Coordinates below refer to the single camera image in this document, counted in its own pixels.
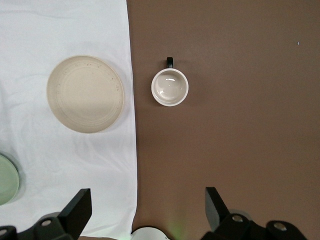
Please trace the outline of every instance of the mug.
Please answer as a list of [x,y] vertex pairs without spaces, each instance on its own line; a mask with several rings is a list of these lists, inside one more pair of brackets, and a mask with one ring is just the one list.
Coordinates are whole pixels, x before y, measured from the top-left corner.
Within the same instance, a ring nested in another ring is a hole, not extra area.
[[167,107],[173,107],[185,100],[189,91],[186,76],[174,68],[174,59],[167,57],[166,68],[153,78],[151,92],[154,99]]

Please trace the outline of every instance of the white cloth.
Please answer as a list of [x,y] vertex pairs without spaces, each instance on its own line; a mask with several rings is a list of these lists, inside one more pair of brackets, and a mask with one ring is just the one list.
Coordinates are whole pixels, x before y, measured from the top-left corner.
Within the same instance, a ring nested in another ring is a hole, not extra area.
[[[46,96],[62,60],[89,55],[109,64],[124,108],[103,133],[62,125]],[[21,232],[91,189],[82,236],[129,239],[137,207],[137,153],[126,0],[0,1],[0,152],[17,161],[20,189],[0,206],[0,226]]]

